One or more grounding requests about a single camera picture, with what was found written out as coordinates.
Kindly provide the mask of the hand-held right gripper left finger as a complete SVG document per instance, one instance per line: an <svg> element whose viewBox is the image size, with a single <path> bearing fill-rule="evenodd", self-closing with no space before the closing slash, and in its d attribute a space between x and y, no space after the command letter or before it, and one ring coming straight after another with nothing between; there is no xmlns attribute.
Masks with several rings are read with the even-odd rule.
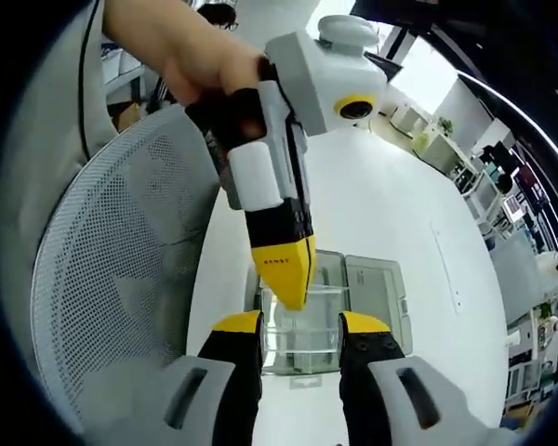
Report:
<svg viewBox="0 0 558 446"><path fill-rule="evenodd" d="M169 364L139 391L136 445L250 445L262 395L259 310L217 322L195 356Z"/></svg>

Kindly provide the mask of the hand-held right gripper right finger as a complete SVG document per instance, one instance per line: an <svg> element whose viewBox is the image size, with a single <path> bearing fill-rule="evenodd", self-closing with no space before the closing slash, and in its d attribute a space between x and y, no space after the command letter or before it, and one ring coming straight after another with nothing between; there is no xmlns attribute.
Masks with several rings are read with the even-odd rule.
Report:
<svg viewBox="0 0 558 446"><path fill-rule="evenodd" d="M407 357L384 322L339 314L339 397L351 445L505 445L461 389L425 360Z"/></svg>

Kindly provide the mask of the person's left hand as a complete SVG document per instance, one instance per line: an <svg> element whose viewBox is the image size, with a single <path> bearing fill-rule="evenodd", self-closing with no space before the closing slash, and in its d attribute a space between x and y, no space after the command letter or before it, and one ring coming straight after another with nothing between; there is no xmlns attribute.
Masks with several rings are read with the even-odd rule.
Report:
<svg viewBox="0 0 558 446"><path fill-rule="evenodd" d="M162 77L174 99L191 105L205 93L229 95L260 81L259 66L266 58L240 47L223 49L219 56L197 52L195 56L172 57L164 65Z"/></svg>

